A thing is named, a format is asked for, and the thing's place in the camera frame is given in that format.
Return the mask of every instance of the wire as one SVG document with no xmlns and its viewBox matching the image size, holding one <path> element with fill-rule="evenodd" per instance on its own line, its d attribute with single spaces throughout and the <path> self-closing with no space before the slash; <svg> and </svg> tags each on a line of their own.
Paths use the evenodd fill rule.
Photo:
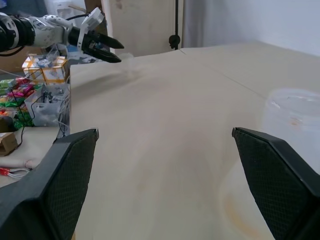
<svg viewBox="0 0 320 240">
<path fill-rule="evenodd" d="M 22 128 L 22 131 L 21 131 L 21 141 L 20 141 L 20 143 L 18 144 L 18 146 L 16 146 L 16 149 L 18 148 L 18 147 L 20 147 L 21 146 L 21 144 L 22 144 L 22 142 L 23 142 L 23 135 L 24 135 L 24 130 L 25 130 L 25 127 L 26 126 L 23 126 L 23 128 Z"/>
<path fill-rule="evenodd" d="M 20 47 L 18 50 L 14 51 L 14 52 L 11 52 L 11 53 L 8 53 L 8 54 L 0 54 L 0 57 L 10 57 L 10 56 L 16 55 L 18 52 L 20 52 L 24 48 L 25 47 L 22 46 L 22 47 Z"/>
<path fill-rule="evenodd" d="M 66 84 L 69 84 L 69 82 L 68 82 L 69 80 L 70 80 L 70 75 L 67 77 L 65 83 L 66 83 Z"/>
<path fill-rule="evenodd" d="M 6 168 L 0 167 L 0 175 L 9 176 L 14 179 L 21 179 L 26 174 L 28 174 L 30 170 L 28 168 Z"/>
<path fill-rule="evenodd" d="M 66 125 L 65 123 L 62 122 L 64 113 L 65 113 L 64 118 L 66 118 L 66 114 L 67 114 L 66 112 L 69 108 L 69 103 L 70 103 L 70 95 L 68 94 L 68 96 L 61 102 L 60 110 L 59 110 L 58 118 L 57 118 L 57 122 L 58 122 L 58 125 L 60 128 L 60 131 L 62 132 L 62 137 L 66 136 L 66 127 L 67 128 L 69 127 L 68 125 Z"/>
<path fill-rule="evenodd" d="M 72 17 L 69 17 L 67 18 L 66 20 L 72 20 L 72 19 L 77 19 L 77 18 L 83 18 L 83 17 L 87 17 L 89 14 L 86 13 L 86 14 L 80 14 L 80 15 L 75 15 L 75 16 L 72 16 Z"/>
<path fill-rule="evenodd" d="M 14 73 L 12 73 L 12 72 L 9 72 L 9 71 L 3 70 L 3 69 L 0 69 L 0 71 L 1 71 L 1 72 L 4 72 L 4 73 L 6 73 L 6 74 L 10 74 L 10 75 L 12 75 L 12 76 L 16 76 L 16 77 L 19 77 L 19 78 L 25 78 L 25 79 L 28 79 L 28 80 L 30 80 L 30 81 L 34 81 L 34 79 L 31 79 L 31 78 L 29 78 L 29 77 L 17 75 L 17 74 L 14 74 Z M 36 81 L 37 81 L 38 83 L 44 83 L 44 84 L 47 83 L 46 81 L 41 81 L 41 80 L 38 80 L 38 79 L 37 79 Z"/>
<path fill-rule="evenodd" d="M 33 119 L 35 119 L 36 115 L 35 115 L 35 111 L 34 111 L 34 109 L 33 109 L 33 106 L 34 106 L 34 104 L 35 104 L 42 96 L 43 96 L 43 94 L 41 94 L 41 96 L 38 97 L 37 100 L 35 100 L 35 101 L 31 104 L 31 110 L 32 110 L 33 118 L 30 119 L 28 122 L 30 122 L 30 121 L 32 121 Z M 25 127 L 26 127 L 26 126 L 24 125 L 23 128 L 22 128 L 22 131 L 21 131 L 21 141 L 20 141 L 20 143 L 18 144 L 18 146 L 16 146 L 15 149 L 19 148 L 19 147 L 21 146 L 22 142 L 23 142 L 23 135 L 24 135 Z"/>
</svg>

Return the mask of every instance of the black cable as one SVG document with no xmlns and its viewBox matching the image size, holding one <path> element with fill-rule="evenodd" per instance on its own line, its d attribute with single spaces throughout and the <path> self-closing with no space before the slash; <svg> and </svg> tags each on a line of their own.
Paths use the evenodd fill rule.
<svg viewBox="0 0 320 240">
<path fill-rule="evenodd" d="M 22 144 L 22 142 L 23 142 L 22 136 L 24 135 L 25 127 L 26 127 L 26 126 L 23 126 L 23 128 L 22 128 L 22 132 L 21 132 L 21 141 L 20 141 L 20 143 L 18 144 L 18 146 L 16 146 L 16 148 L 15 148 L 15 149 L 17 149 L 18 147 L 20 147 L 20 146 L 21 146 L 21 144 Z"/>
<path fill-rule="evenodd" d="M 10 56 L 13 56 L 15 54 L 17 54 L 18 52 L 20 52 L 22 49 L 24 49 L 25 47 L 22 46 L 20 47 L 18 50 L 14 51 L 14 52 L 11 52 L 11 53 L 8 53 L 8 54 L 0 54 L 0 57 L 10 57 Z"/>
<path fill-rule="evenodd" d="M 33 106 L 34 106 L 34 104 L 35 104 L 42 96 L 43 96 L 43 94 L 42 94 L 40 97 L 38 97 L 37 100 L 34 101 L 34 103 L 31 104 L 31 110 L 32 110 L 33 118 L 30 119 L 28 122 L 30 122 L 30 121 L 32 121 L 33 119 L 36 118 L 36 115 L 35 115 Z M 24 125 L 23 128 L 22 128 L 22 131 L 21 131 L 21 141 L 20 141 L 20 143 L 18 144 L 18 146 L 17 146 L 15 149 L 17 149 L 18 147 L 20 147 L 21 144 L 22 144 L 22 142 L 23 142 L 23 135 L 24 135 L 25 127 L 26 127 L 26 125 Z"/>
<path fill-rule="evenodd" d="M 66 20 L 72 20 L 72 19 L 77 19 L 77 18 L 82 18 L 82 17 L 87 17 L 89 14 L 88 13 L 85 13 L 85 14 L 80 14 L 80 15 L 75 15 L 75 16 L 72 16 L 72 17 L 69 17 L 67 18 Z"/>
<path fill-rule="evenodd" d="M 175 23 L 174 23 L 174 28 L 175 28 L 175 35 L 178 36 L 178 31 L 179 31 L 179 0 L 175 0 Z"/>
</svg>

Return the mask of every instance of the clear plastic container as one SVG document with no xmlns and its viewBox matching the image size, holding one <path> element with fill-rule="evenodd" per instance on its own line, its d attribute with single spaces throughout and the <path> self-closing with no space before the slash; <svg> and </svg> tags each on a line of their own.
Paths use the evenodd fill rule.
<svg viewBox="0 0 320 240">
<path fill-rule="evenodd" d="M 63 101 L 69 94 L 67 84 L 47 85 L 45 86 L 48 92 L 51 92 L 53 100 L 49 103 L 48 100 L 41 102 L 38 99 L 43 93 L 42 88 L 31 94 L 24 100 L 29 114 L 33 119 L 33 124 L 37 127 L 55 127 L 58 126 L 58 115 Z"/>
<path fill-rule="evenodd" d="M 285 140 L 320 174 L 320 94 L 293 88 L 273 91 L 260 130 Z"/>
</svg>

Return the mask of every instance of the red wire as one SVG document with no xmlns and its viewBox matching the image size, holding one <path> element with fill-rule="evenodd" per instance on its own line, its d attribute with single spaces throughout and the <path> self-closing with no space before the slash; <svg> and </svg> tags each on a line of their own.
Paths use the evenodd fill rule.
<svg viewBox="0 0 320 240">
<path fill-rule="evenodd" d="M 9 174 L 8 168 L 0 167 L 0 175 L 8 176 L 8 174 Z"/>
</svg>

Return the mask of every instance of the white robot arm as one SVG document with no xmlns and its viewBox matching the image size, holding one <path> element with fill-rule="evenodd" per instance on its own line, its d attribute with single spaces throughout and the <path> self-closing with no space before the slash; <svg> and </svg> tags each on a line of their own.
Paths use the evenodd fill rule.
<svg viewBox="0 0 320 240">
<path fill-rule="evenodd" d="M 79 51 L 103 61 L 121 62 L 109 48 L 123 49 L 124 46 L 116 39 L 94 31 L 103 19 L 98 7 L 84 19 L 80 28 L 55 15 L 20 18 L 0 12 L 0 52 L 24 46 L 46 48 L 52 44 L 71 44 L 77 46 Z"/>
</svg>

